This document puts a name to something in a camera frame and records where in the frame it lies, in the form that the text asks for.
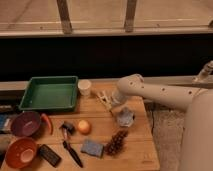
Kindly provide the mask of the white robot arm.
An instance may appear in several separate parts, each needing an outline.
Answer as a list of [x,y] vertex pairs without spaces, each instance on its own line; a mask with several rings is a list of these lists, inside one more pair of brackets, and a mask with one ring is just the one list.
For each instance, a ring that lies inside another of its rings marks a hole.
[[213,89],[149,84],[132,74],[117,81],[112,104],[122,105],[131,96],[185,111],[178,171],[213,171]]

